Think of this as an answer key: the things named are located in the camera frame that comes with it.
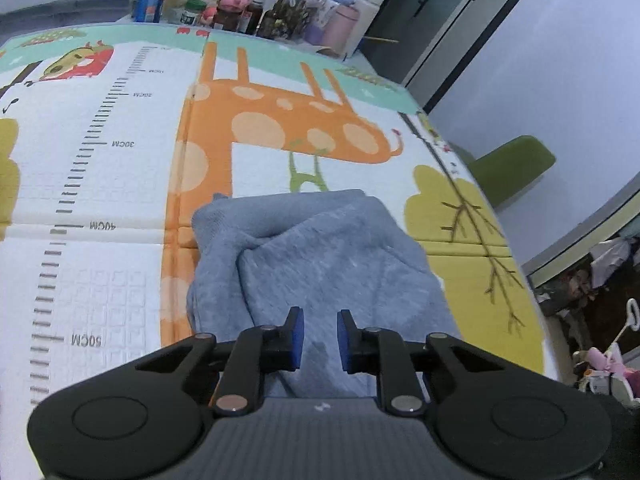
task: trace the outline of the table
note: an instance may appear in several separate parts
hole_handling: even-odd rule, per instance
[[[424,248],[463,337],[549,370],[491,208],[404,88],[171,25],[63,28],[0,54],[3,477],[38,477],[24,428],[43,398],[191,333],[191,215],[214,193],[377,196]]]

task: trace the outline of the door handle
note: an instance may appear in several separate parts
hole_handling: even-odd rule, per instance
[[[420,14],[420,11],[422,10],[422,8],[427,4],[429,0],[418,0],[418,3],[420,4],[418,6],[418,8],[415,10],[414,12],[414,18],[416,18],[418,16],[418,14]]]

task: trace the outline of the pink jar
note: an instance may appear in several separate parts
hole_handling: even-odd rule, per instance
[[[341,52],[359,17],[358,9],[344,5],[338,6],[324,28],[322,46],[327,46],[334,52]]]

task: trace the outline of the door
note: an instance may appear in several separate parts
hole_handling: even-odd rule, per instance
[[[431,41],[405,75],[406,86],[429,113],[450,87],[482,41],[499,25],[518,0],[467,0]]]
[[[389,0],[369,31],[370,36],[398,44],[369,41],[363,53],[376,71],[401,83],[434,38],[469,0]]]

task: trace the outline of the round black pad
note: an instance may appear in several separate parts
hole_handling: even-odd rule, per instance
[[[462,462],[494,478],[560,480],[597,463],[609,417],[587,394],[534,374],[468,374],[438,407],[436,430]]]
[[[202,432],[197,404],[164,374],[142,377],[99,376],[44,400],[27,428],[43,473],[126,480],[184,459]]]
[[[101,440],[124,438],[146,424],[146,407],[128,397],[103,397],[80,406],[73,416],[76,430]]]

